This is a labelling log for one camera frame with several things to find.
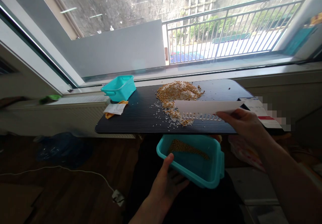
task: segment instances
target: pile of grains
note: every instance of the pile of grains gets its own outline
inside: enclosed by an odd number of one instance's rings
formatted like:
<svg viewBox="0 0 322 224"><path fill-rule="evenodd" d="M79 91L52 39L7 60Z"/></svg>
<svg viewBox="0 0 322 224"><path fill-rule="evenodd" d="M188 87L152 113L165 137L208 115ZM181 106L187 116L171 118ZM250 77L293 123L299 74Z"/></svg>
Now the pile of grains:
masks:
<svg viewBox="0 0 322 224"><path fill-rule="evenodd" d="M205 91L201 91L200 86L195 87L187 81L175 81L173 83L165 84L158 89L157 98L160 100L163 111L169 115L170 119L176 125L191 125L193 119L183 119L180 112L174 105L175 100L197 100Z"/></svg>
<svg viewBox="0 0 322 224"><path fill-rule="evenodd" d="M206 160L209 159L209 156L206 153L178 139L174 139L169 147L168 154L173 152L188 152L188 153L198 154Z"/></svg>

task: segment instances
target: plastic scraper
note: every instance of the plastic scraper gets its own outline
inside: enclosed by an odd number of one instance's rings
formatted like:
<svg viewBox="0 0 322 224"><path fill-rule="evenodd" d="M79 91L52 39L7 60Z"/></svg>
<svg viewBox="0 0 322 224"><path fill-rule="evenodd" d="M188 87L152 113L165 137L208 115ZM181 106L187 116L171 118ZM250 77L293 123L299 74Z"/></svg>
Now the plastic scraper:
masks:
<svg viewBox="0 0 322 224"><path fill-rule="evenodd" d="M182 118L194 120L220 121L216 112L233 113L244 101L174 101Z"/></svg>

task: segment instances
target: metal railing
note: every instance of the metal railing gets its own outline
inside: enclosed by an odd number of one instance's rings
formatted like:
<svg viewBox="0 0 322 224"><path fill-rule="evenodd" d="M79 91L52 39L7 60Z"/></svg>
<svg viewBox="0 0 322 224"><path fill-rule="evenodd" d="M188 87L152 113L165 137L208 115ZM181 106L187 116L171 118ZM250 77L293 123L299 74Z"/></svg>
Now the metal railing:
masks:
<svg viewBox="0 0 322 224"><path fill-rule="evenodd" d="M255 0L163 22L169 63L272 51L305 0L282 1Z"/></svg>

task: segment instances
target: radiator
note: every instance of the radiator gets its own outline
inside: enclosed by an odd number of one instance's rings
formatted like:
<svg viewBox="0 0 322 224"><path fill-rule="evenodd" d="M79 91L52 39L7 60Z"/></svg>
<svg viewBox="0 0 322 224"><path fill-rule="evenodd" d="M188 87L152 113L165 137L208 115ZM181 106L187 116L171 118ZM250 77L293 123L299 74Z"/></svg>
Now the radiator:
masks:
<svg viewBox="0 0 322 224"><path fill-rule="evenodd" d="M94 127L108 105L105 95L62 97L38 105L21 101L0 111L0 128L22 136L53 136L71 132L78 137L135 138L132 134L97 134Z"/></svg>

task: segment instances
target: teal plastic container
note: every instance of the teal plastic container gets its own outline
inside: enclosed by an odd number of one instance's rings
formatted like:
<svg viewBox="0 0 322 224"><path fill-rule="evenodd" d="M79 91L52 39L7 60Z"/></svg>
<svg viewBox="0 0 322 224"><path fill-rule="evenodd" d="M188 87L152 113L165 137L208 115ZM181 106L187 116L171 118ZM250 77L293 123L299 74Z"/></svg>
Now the teal plastic container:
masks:
<svg viewBox="0 0 322 224"><path fill-rule="evenodd" d="M157 145L159 157L165 159L168 156L174 139L203 151L209 160L194 153L174 152L171 167L201 188L216 188L225 173L224 153L219 142L206 135L163 135Z"/></svg>
<svg viewBox="0 0 322 224"><path fill-rule="evenodd" d="M101 88L105 95L112 101L128 100L132 93L137 89L134 84L134 76L118 76L107 85Z"/></svg>

